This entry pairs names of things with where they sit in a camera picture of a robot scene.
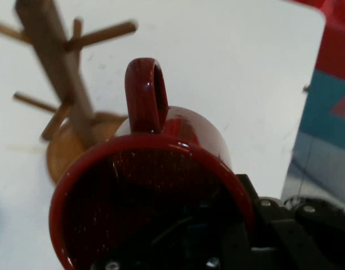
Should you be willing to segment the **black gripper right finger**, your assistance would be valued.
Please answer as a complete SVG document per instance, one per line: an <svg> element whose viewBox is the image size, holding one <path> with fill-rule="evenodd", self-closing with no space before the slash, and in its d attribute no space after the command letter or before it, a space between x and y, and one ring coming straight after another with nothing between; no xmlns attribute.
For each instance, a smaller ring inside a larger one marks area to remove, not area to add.
<svg viewBox="0 0 345 270"><path fill-rule="evenodd" d="M315 197L260 197L238 178L256 217L254 237L242 231L234 244L238 269L345 269L345 210Z"/></svg>

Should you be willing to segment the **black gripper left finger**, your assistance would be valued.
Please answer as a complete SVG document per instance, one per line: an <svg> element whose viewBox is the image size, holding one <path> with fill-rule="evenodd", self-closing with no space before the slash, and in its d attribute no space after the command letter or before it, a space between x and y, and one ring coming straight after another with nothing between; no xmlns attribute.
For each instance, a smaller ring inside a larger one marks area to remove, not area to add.
<svg viewBox="0 0 345 270"><path fill-rule="evenodd" d="M253 215L229 197L153 219L96 259L91 269L249 268Z"/></svg>

